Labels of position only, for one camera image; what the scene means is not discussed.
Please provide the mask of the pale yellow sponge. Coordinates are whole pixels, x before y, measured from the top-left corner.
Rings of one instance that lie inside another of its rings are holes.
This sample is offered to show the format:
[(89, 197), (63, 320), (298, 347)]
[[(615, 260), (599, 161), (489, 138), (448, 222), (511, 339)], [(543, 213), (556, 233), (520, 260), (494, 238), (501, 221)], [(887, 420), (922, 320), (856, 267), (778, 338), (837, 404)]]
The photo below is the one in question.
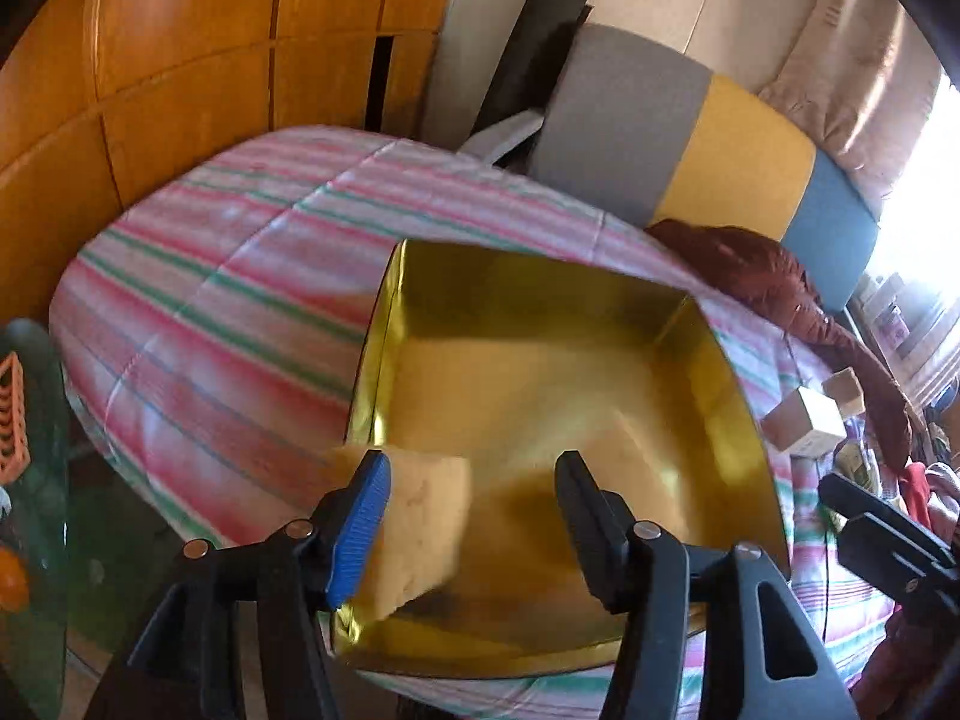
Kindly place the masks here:
[(356, 590), (342, 601), (361, 624), (382, 621), (454, 577), (472, 502), (470, 461), (382, 447), (391, 495)]

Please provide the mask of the small white cardboard box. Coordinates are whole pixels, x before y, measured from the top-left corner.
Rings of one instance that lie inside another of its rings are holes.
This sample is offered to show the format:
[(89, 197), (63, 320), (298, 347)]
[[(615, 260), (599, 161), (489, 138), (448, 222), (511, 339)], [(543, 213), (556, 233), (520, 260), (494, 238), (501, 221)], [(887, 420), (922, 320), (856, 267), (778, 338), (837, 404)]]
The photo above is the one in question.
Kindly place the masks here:
[(761, 418), (760, 427), (778, 452), (791, 457), (822, 457), (846, 437), (838, 403), (807, 387), (794, 388)]

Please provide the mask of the gold square tray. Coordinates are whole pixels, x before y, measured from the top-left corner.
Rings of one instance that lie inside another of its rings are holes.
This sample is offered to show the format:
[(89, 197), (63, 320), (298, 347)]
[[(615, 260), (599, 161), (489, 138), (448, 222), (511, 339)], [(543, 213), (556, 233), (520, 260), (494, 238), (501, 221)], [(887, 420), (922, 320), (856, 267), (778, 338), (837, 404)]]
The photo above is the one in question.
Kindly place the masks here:
[(615, 660), (625, 623), (589, 593), (556, 459), (683, 543), (789, 561), (765, 445), (690, 294), (580, 263), (405, 241), (387, 263), (345, 437), (455, 455), (472, 508), (455, 576), (384, 621), (345, 608), (335, 653), (416, 678), (523, 678)]

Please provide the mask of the dark red jacket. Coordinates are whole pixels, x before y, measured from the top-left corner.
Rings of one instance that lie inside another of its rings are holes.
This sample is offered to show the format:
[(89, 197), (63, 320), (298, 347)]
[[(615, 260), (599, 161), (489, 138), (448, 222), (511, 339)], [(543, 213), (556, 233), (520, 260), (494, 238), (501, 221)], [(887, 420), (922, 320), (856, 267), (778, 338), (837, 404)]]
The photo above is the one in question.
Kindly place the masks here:
[(849, 367), (861, 383), (882, 460), (897, 475), (905, 471), (911, 454), (907, 400), (878, 357), (822, 309), (807, 271), (788, 249), (737, 226), (664, 220), (647, 234), (709, 286), (807, 344), (835, 371)]

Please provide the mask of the grey yellow blue chair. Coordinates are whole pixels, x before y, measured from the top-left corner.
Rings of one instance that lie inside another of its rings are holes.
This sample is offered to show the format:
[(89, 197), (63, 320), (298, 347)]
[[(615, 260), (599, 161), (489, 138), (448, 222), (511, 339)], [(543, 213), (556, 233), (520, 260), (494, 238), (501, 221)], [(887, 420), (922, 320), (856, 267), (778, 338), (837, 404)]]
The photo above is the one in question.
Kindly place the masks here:
[(636, 227), (737, 226), (779, 242), (830, 312), (864, 275), (878, 224), (811, 137), (731, 78), (664, 44), (587, 23), (550, 96), (460, 147)]

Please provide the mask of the black rolled mat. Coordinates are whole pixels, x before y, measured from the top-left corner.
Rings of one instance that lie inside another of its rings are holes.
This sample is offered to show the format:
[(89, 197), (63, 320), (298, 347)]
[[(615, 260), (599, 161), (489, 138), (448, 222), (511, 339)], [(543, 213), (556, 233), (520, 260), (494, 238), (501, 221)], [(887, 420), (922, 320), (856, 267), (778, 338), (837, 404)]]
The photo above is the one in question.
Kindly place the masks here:
[(501, 52), (472, 135), (524, 110), (544, 110), (574, 36), (592, 7), (587, 0), (526, 0)]

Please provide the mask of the pink patterned curtain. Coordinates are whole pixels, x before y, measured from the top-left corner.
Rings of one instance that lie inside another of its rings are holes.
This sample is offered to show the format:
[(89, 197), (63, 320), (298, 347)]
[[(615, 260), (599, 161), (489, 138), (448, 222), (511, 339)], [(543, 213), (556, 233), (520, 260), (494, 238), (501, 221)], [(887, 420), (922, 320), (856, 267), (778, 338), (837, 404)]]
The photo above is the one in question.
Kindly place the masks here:
[(760, 98), (811, 137), (880, 218), (940, 80), (940, 60), (898, 0), (817, 0)]

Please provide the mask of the orange wooden cabinet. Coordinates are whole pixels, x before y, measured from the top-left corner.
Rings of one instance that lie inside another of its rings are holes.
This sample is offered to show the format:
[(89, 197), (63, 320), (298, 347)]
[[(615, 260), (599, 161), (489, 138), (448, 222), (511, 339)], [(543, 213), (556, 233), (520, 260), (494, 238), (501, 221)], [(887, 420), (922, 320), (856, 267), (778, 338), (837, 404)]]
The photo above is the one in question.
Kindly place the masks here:
[(261, 133), (420, 128), (448, 0), (46, 0), (2, 67), (2, 314), (44, 320), (76, 252)]

